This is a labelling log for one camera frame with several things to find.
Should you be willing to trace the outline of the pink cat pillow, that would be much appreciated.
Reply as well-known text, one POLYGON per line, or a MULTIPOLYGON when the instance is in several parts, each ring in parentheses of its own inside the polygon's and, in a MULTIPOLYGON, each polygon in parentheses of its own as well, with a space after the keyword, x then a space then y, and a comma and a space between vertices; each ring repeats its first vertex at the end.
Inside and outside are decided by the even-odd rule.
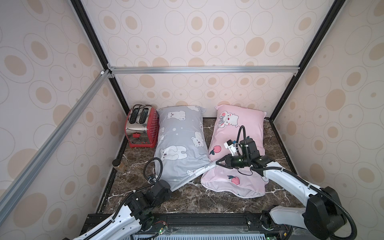
MULTIPOLYGON (((209 159, 216 162, 223 157, 241 156, 247 159, 246 151, 239 142, 251 138, 260 152, 263 146, 264 118, 267 113, 238 106, 219 105, 218 114, 209 148, 209 159)), ((202 175, 201 184, 214 192, 229 192, 243 199, 253 199, 265 195, 265 185, 269 181, 254 174, 249 167, 240 170, 215 167, 202 175)))

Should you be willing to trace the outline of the grey polar bear pillow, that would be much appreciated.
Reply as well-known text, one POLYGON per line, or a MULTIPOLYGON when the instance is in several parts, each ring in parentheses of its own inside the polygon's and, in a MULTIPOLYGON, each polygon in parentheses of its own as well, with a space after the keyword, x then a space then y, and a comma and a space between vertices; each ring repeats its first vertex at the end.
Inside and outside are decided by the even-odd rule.
POLYGON ((158 110, 159 134, 155 157, 163 163, 161 180, 176 191, 213 169, 203 130, 200 106, 167 107, 158 110))

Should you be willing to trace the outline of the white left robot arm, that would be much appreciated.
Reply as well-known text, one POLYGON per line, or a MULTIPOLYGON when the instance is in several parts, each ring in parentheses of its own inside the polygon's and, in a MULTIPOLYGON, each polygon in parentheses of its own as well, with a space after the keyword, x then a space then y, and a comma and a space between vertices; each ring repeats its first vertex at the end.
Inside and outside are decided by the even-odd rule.
POLYGON ((146 191, 130 194, 118 210, 77 240, 124 240, 154 224, 152 210, 171 198, 170 185, 159 180, 146 191))

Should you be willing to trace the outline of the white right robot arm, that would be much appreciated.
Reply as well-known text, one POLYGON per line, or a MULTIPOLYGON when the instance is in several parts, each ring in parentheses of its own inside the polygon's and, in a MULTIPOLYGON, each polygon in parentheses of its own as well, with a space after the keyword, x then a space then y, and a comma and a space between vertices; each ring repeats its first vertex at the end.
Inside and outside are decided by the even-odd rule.
POLYGON ((228 154, 216 164, 227 169, 249 167, 283 187, 304 205, 303 208, 271 208, 267 214, 275 224, 307 229, 316 238, 326 240, 347 223, 347 216, 339 207, 340 201, 334 190, 309 183, 266 155, 247 160, 245 156, 228 154))

